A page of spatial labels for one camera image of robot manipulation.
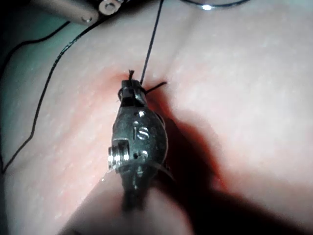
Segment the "right arm needle driver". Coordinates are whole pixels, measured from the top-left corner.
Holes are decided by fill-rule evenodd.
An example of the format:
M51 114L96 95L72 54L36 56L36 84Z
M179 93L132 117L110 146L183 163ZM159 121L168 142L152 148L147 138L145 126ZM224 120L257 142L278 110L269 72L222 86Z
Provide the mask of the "right arm needle driver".
M124 190L147 188L167 150L163 119L145 102L123 98L112 128L108 165L120 174Z

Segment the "left arm needle driver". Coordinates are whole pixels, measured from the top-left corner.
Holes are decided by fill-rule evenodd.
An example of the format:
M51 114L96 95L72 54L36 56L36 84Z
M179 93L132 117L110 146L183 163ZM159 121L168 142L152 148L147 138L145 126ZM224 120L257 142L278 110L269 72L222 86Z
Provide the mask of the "left arm needle driver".
M122 5L121 0L101 0L98 5L98 10L102 14L114 14Z

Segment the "right arm needle driver jaw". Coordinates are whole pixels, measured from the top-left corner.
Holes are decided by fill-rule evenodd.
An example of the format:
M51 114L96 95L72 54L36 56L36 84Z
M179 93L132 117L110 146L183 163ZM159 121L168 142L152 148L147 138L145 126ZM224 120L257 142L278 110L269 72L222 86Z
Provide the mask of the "right arm needle driver jaw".
M134 105L136 107L147 107L146 91L139 81L133 81Z
M129 107L134 105L134 90L132 80L122 81L121 106Z

